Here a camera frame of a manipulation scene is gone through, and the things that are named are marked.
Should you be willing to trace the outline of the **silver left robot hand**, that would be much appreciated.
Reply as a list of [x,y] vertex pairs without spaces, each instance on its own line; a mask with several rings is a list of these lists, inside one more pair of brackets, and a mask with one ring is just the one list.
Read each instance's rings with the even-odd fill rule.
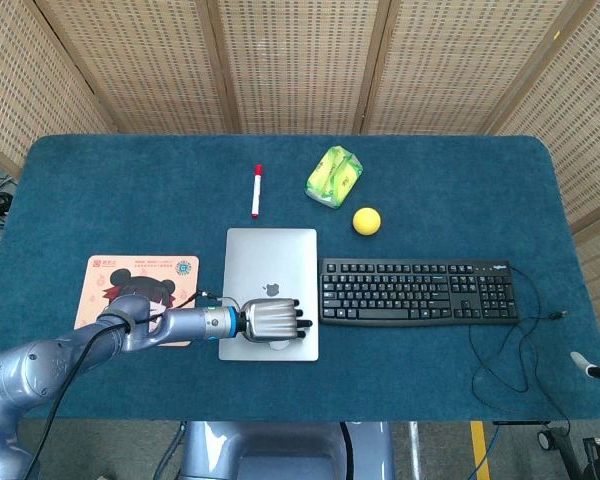
[[303,318],[299,301],[291,298],[255,299],[240,310],[241,332],[247,341],[268,343],[303,339],[313,321]]

